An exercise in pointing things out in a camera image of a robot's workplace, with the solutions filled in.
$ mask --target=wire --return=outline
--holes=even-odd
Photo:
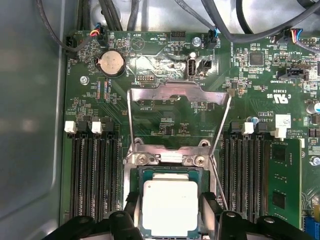
[[[315,4],[314,0],[297,0],[297,2],[304,7],[305,9],[310,8],[313,4]],[[314,12],[317,15],[320,15],[320,11],[315,11]]]
[[[136,28],[140,0],[131,0],[131,14],[126,27],[127,31],[134,31]]]
[[[298,31],[298,33],[296,34],[296,37],[295,37],[295,41],[298,42],[299,41],[299,37],[300,37],[300,34],[302,33],[303,29],[300,29]]]
[[[254,32],[249,27],[245,18],[244,9],[243,9],[243,0],[235,0],[235,11],[236,11],[236,17],[238,18],[238,22],[243,32],[245,34],[253,34]]]
[[[320,1],[316,2],[313,6],[299,14],[298,16],[292,18],[291,20],[269,29],[267,31],[263,31],[256,34],[231,34],[226,27],[221,15],[217,9],[217,6],[213,0],[201,0],[206,12],[208,13],[211,20],[215,23],[215,26],[219,29],[219,31],[225,36],[225,38],[232,42],[238,44],[251,43],[260,39],[264,39],[269,36],[273,36],[281,32],[283,29],[289,29],[291,26],[295,26],[315,11],[320,9]]]
[[[195,17],[200,23],[205,25],[207,28],[215,31],[216,27],[205,20],[202,16],[200,16],[195,10],[193,10],[184,0],[174,0],[183,10],[185,10],[188,14]]]
[[[37,8],[39,10],[39,14],[40,14],[41,20],[42,20],[45,28],[48,30],[51,38],[57,44],[59,44],[63,49],[65,49],[67,51],[70,51],[70,52],[78,52],[79,50],[83,49],[91,41],[92,37],[89,35],[77,47],[69,47],[69,46],[67,46],[65,43],[60,41],[60,39],[56,36],[55,32],[51,28],[50,23],[49,23],[49,21],[47,19],[46,13],[45,13],[45,9],[44,9],[42,0],[35,0],[35,3],[36,3],[36,6],[37,6]]]
[[[109,8],[108,8],[106,0],[99,0],[99,3],[100,3],[104,19],[106,21],[106,24],[107,24],[109,30],[116,31],[117,29],[116,29],[115,23],[111,17],[111,14],[109,12]]]
[[[295,35],[295,30],[291,29],[291,38],[292,38],[292,42],[295,44],[296,43],[296,35]]]
[[[106,2],[106,5],[110,11],[111,17],[114,21],[115,29],[117,31],[123,31],[116,7],[114,5],[114,2],[112,0],[105,0],[105,2]]]
[[[97,29],[94,29],[94,30],[92,30],[92,31],[90,32],[89,35],[90,35],[91,37],[100,35],[100,31],[97,30]]]
[[[315,48],[312,48],[312,47],[309,47],[309,46],[307,46],[307,45],[304,45],[302,42],[300,42],[300,41],[297,41],[296,43],[295,43],[295,45],[297,45],[297,46],[299,46],[299,47],[301,47],[301,48],[303,48],[303,49],[305,49],[305,50],[307,50],[307,51],[309,51],[309,52],[312,52],[312,53],[314,53],[314,54],[320,54],[320,50],[319,49],[315,49]]]

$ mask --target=cable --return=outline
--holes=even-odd
[[[114,21],[115,29],[117,31],[123,31],[116,7],[114,5],[114,2],[112,0],[105,0],[105,2],[106,2],[106,5],[110,11],[111,17]]]
[[[296,30],[291,29],[290,32],[291,32],[292,42],[295,44],[295,43],[297,42],[297,40],[296,40],[296,33],[295,33]]]
[[[314,0],[297,0],[297,2],[304,7],[305,9],[310,8],[313,4],[315,4]],[[320,11],[315,11],[314,12],[317,15],[320,15]]]
[[[205,25],[207,28],[216,31],[216,27],[213,26],[210,22],[205,20],[202,16],[200,16],[195,10],[193,10],[184,0],[174,0],[183,10],[185,10],[188,14],[195,17],[200,23]]]
[[[298,33],[296,34],[296,37],[295,37],[295,41],[298,42],[299,41],[299,37],[300,37],[300,34],[302,33],[303,29],[300,29],[298,31]]]
[[[69,47],[66,44],[64,44],[62,41],[60,41],[60,39],[56,36],[55,32],[51,28],[50,23],[47,19],[46,13],[45,13],[45,9],[44,9],[42,0],[35,0],[35,3],[36,3],[36,6],[39,10],[39,14],[40,14],[41,20],[42,20],[45,28],[49,31],[49,34],[52,37],[52,39],[57,44],[59,44],[63,49],[70,51],[70,52],[78,52],[79,50],[83,49],[91,41],[92,37],[89,35],[77,47]]]
[[[238,18],[238,22],[243,32],[245,34],[253,34],[254,32],[249,27],[245,18],[244,9],[243,9],[243,0],[235,0],[235,11],[236,11],[236,17]]]
[[[140,0],[131,0],[131,14],[126,27],[127,31],[134,31],[136,28]]]
[[[319,50],[319,49],[315,49],[315,48],[306,46],[306,45],[304,45],[304,44],[303,44],[302,42],[300,42],[300,41],[297,41],[297,42],[295,43],[295,45],[297,45],[297,46],[301,47],[302,49],[305,49],[305,50],[307,50],[307,51],[309,51],[309,52],[312,52],[312,53],[314,53],[314,54],[320,54],[320,50]]]
[[[78,0],[77,7],[77,16],[76,16],[76,29],[83,29],[83,19],[84,19],[84,10],[83,10],[84,0]]]
[[[289,29],[291,26],[297,25],[298,23],[300,23],[301,21],[309,17],[311,14],[313,14],[315,11],[320,9],[320,1],[318,1],[313,6],[311,6],[310,8],[308,8],[307,10],[299,14],[298,16],[270,30],[256,33],[256,34],[243,34],[243,35],[238,34],[237,35],[237,34],[231,34],[229,32],[213,0],[201,0],[201,2],[206,12],[208,13],[209,17],[215,23],[215,26],[219,29],[219,31],[225,36],[225,38],[232,43],[238,43],[238,44],[251,43],[260,39],[264,39],[269,36],[276,35],[279,32],[281,32],[283,29]]]
[[[109,8],[108,8],[108,4],[107,4],[106,0],[99,0],[99,3],[100,3],[104,19],[106,21],[106,24],[107,24],[109,30],[116,31],[117,29],[116,29],[115,23],[112,19],[112,16],[109,12]]]
[[[83,30],[90,30],[91,29],[91,20],[90,20],[90,1],[84,0],[83,6]]]

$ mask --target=screw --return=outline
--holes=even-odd
[[[266,217],[264,221],[266,221],[269,224],[273,224],[275,222],[275,220],[273,220],[271,217]]]
[[[200,37],[194,37],[192,39],[192,45],[195,47],[199,47],[201,45],[201,38]]]
[[[313,156],[313,157],[311,157],[311,158],[310,158],[310,164],[311,164],[312,166],[318,166],[318,165],[320,165],[320,157],[318,157],[318,156]]]
[[[203,165],[205,165],[205,161],[206,159],[204,156],[197,156],[195,158],[195,164],[199,167],[202,167]]]
[[[89,77],[87,77],[87,76],[80,77],[80,83],[82,85],[87,85],[89,83]]]
[[[138,164],[139,165],[146,165],[148,163],[148,158],[146,155],[144,154],[140,154],[138,156]]]
[[[226,215],[230,218],[234,218],[236,216],[236,214],[232,211],[228,212]]]

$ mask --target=capacitor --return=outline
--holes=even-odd
[[[192,39],[192,45],[195,47],[200,47],[201,46],[201,38],[200,37],[194,37]]]
[[[189,57],[191,58],[191,59],[195,59],[196,57],[197,57],[197,54],[193,51],[193,52],[190,52],[189,53]]]
[[[122,54],[115,50],[109,50],[97,57],[96,66],[109,78],[117,78],[126,70],[126,60]]]
[[[259,123],[259,118],[257,118],[256,116],[248,116],[245,121],[253,123],[253,126],[256,127],[256,125]]]
[[[309,114],[319,114],[319,113],[320,113],[320,102],[310,103],[310,104],[306,107],[306,111],[307,111]]]

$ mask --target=green circuit board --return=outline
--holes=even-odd
[[[73,36],[81,42],[88,34],[78,31]],[[310,129],[313,131],[319,126],[312,124],[311,115],[306,111],[308,104],[320,99],[319,56],[290,42],[276,44],[272,37],[248,44],[233,44],[220,36],[216,47],[208,50],[207,33],[187,32],[179,41],[171,40],[170,32],[108,32],[107,35],[109,49],[117,50],[125,58],[125,72],[115,78],[101,73],[95,59],[107,49],[93,39],[78,52],[77,59],[67,62],[64,114],[66,121],[88,122],[89,127],[93,118],[112,119],[114,123],[116,146],[113,149],[117,151],[117,160],[113,163],[115,173],[105,173],[105,182],[111,177],[108,175],[114,175],[113,203],[108,210],[123,207],[122,162],[130,146],[127,91],[131,88],[154,89],[166,81],[186,80],[196,82],[203,91],[228,92],[232,96],[225,131],[231,122],[242,126],[249,117],[257,117],[260,123],[266,124],[269,132],[276,127],[287,129],[288,139],[283,142],[276,139],[273,143],[290,142],[285,154],[288,163],[279,167],[272,154],[268,153],[271,160],[268,164],[265,212],[285,220],[291,219],[291,224],[301,227],[301,214],[310,214],[313,205],[319,203],[320,196],[320,168],[309,162],[311,157],[320,155],[318,136],[309,136]],[[192,44],[195,37],[201,39],[200,46]],[[302,37],[300,40],[309,46],[319,47],[318,37]],[[187,76],[186,62],[190,53],[196,54],[197,68],[203,61],[210,61],[210,68],[205,72],[198,68],[195,76]],[[305,69],[307,79],[301,75],[279,77],[282,72],[286,73],[287,68],[296,66]],[[88,77],[88,84],[81,84],[82,76]],[[200,140],[213,140],[220,124],[217,116],[223,111],[223,107],[206,102],[188,102],[186,97],[177,95],[167,101],[141,100],[132,104],[134,135],[142,138],[145,144],[165,145],[169,149],[197,146]],[[74,151],[67,134],[64,142],[62,223],[70,214]],[[218,159],[218,164],[222,160],[223,157]],[[284,208],[280,195],[273,199],[274,192],[285,195]]]

